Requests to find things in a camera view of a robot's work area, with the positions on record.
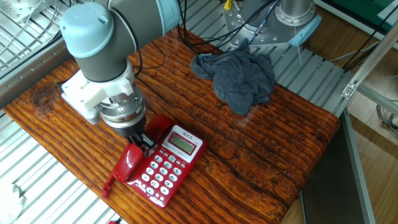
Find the wood grain surface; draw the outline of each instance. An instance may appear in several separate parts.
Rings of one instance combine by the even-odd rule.
[[[270,102],[246,117],[234,114],[211,81],[192,73],[194,55],[177,36],[173,30],[154,41],[165,64],[144,69],[136,84],[148,121],[166,114],[206,139],[208,149],[165,209],[121,183],[105,202],[129,223],[280,223],[339,119],[279,85]],[[141,52],[144,67],[163,62],[153,44]],[[129,58],[138,65],[136,56]],[[65,62],[4,111],[100,196],[127,141],[103,122],[90,125],[61,99],[55,82],[77,70],[75,61]]]

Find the metal cylinder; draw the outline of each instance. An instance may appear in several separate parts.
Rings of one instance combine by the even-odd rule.
[[[302,16],[308,12],[312,0],[280,0],[280,10],[290,17]]]
[[[145,127],[145,102],[138,86],[133,86],[130,96],[119,95],[109,98],[110,103],[97,105],[105,123],[122,136],[142,134]]]
[[[288,26],[302,26],[314,18],[315,4],[312,0],[280,0],[275,13]]]

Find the white cable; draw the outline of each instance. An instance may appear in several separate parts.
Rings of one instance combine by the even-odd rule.
[[[294,27],[294,36],[297,36],[296,25],[293,24],[293,27]],[[299,46],[297,46],[297,52],[298,52],[298,57],[299,57],[299,59],[300,59],[300,64],[302,65],[303,62],[301,61],[301,54],[300,54],[300,48],[299,48]]]
[[[380,41],[377,41],[376,43],[372,44],[372,46],[370,46],[370,47],[368,47],[368,48],[366,48],[366,49],[362,49],[360,52],[368,51],[368,50],[372,49],[372,47],[374,47],[374,46],[375,46],[376,44],[378,44],[378,43],[380,43]],[[356,51],[351,52],[351,53],[348,53],[348,54],[346,54],[346,55],[343,55],[343,56],[341,56],[341,57],[335,58],[335,59],[330,60],[330,61],[331,61],[331,62],[335,62],[335,61],[337,61],[337,60],[340,60],[340,59],[343,59],[343,58],[345,58],[345,57],[351,56],[351,55],[353,55],[353,54],[355,54],[355,53],[356,53]]]
[[[44,2],[44,0],[40,0],[40,2],[38,3],[38,5],[35,7],[35,9],[33,9],[33,11],[29,14],[29,17],[26,20],[25,25],[20,29],[20,31],[18,31],[18,33],[12,37],[12,39],[10,40],[10,42],[7,44],[7,46],[0,52],[0,55],[2,55],[10,46],[11,44],[15,41],[15,38],[17,38],[19,36],[19,34],[22,33],[22,31],[24,31],[24,29],[27,26],[27,23],[29,22],[29,19],[32,17],[33,13],[36,11],[36,9]]]
[[[393,79],[393,78],[398,78],[398,75],[394,75],[393,77],[387,77],[387,78],[379,78],[379,79],[369,80],[369,81],[366,81],[366,82],[369,83],[369,82],[385,81],[385,80],[390,80],[390,79]]]
[[[381,123],[384,123],[387,127],[389,127],[391,134],[398,139],[398,131],[390,123],[390,119],[388,118],[385,109],[382,108],[380,105],[377,105],[376,111],[377,115],[379,116],[379,119],[381,120]]]

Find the wire rack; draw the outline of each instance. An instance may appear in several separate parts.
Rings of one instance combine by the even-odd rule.
[[[57,35],[63,12],[75,1],[55,1],[56,4],[32,16],[27,24],[18,24],[0,11],[0,77],[13,63],[36,48],[45,47]]]

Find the green panel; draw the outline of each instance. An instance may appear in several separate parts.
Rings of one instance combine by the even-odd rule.
[[[375,26],[378,26],[382,22],[377,14],[383,11],[393,1],[394,0],[330,0],[330,2],[345,8]],[[382,28],[390,30],[391,26],[385,23]]]

